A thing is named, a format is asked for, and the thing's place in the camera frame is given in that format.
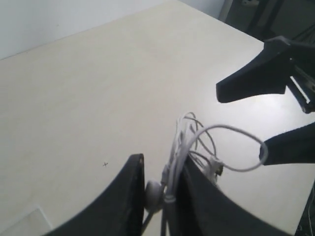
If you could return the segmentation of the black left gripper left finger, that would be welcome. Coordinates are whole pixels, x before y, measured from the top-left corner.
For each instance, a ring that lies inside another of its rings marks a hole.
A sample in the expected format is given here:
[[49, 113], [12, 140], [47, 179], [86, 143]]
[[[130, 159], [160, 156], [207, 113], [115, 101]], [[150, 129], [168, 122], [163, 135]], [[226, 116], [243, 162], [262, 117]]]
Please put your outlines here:
[[109, 186], [50, 236], [139, 236], [144, 215], [144, 156], [131, 155]]

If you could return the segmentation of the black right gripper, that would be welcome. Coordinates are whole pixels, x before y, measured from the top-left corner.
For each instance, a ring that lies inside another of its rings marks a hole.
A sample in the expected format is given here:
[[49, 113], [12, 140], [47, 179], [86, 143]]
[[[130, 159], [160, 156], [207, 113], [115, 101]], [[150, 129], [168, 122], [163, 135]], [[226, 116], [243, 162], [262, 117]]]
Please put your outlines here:
[[[257, 95], [284, 94], [286, 87], [304, 113], [315, 111], [315, 46], [278, 36], [266, 40], [254, 59], [218, 82], [216, 95], [218, 102], [230, 103]], [[264, 143], [268, 148], [265, 166], [315, 162], [314, 123]]]

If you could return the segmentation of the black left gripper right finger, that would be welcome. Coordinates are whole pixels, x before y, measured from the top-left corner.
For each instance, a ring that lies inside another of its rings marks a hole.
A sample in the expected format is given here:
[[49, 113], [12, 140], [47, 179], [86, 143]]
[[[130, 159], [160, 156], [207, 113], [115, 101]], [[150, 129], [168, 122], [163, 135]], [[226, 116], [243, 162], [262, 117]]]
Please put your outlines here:
[[174, 236], [285, 236], [287, 233], [247, 212], [187, 157], [176, 192]]

